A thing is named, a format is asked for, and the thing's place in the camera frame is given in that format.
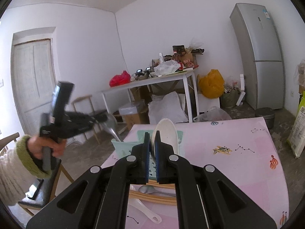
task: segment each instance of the pink table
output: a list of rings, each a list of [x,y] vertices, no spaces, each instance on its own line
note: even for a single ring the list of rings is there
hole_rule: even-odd
[[[288,219],[289,200],[279,156],[263,118],[219,122],[175,124],[184,132],[185,158],[194,165],[212,164],[248,195],[276,222],[278,228]],[[137,141],[138,130],[153,130],[155,125],[134,125],[125,142]],[[117,161],[113,154],[102,167]],[[126,229],[176,229],[177,208],[142,201],[162,218],[153,223],[142,212],[128,206]]]

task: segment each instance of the bottle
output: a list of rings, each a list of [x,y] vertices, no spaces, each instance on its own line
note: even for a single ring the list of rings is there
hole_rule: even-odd
[[[179,70],[183,70],[183,64],[182,64],[182,62],[181,62],[180,55],[177,53],[177,51],[174,51],[174,52],[173,52],[173,57],[172,57],[172,59],[173,59],[174,61],[178,62],[178,64],[180,64]]]
[[[164,63],[164,58],[163,58],[163,54],[159,53],[159,64]]]

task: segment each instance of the mint green tray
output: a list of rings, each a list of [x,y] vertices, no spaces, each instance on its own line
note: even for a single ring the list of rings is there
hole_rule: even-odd
[[[115,152],[117,153],[119,158],[126,157],[131,154],[132,148],[136,145],[142,144],[144,142],[144,135],[148,132],[150,136],[153,133],[153,130],[139,130],[137,131],[138,141],[137,142],[118,142],[113,139],[111,142],[115,148]],[[184,157],[184,148],[181,144],[183,138],[183,131],[177,131],[178,134],[178,148],[179,155]],[[149,156],[149,178],[156,179],[156,166],[152,160],[151,155]]]

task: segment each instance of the hand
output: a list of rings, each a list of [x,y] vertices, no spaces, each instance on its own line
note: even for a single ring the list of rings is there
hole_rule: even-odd
[[[29,152],[33,155],[33,157],[41,160],[43,158],[42,155],[43,146],[48,146],[51,149],[53,149],[53,153],[52,153],[53,157],[59,157],[63,154],[65,150],[66,142],[67,140],[63,139],[58,144],[50,138],[34,136],[27,141],[26,146]]]

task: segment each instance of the green sleeve cuff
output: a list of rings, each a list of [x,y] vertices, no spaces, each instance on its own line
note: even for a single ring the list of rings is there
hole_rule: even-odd
[[[24,135],[21,137],[20,140],[16,143],[16,152],[21,160],[23,166],[35,177],[43,179],[43,178],[50,178],[51,171],[49,172],[43,172],[41,169],[37,167],[37,165],[34,163],[33,159],[29,155],[27,149],[26,149],[26,142],[31,136]]]

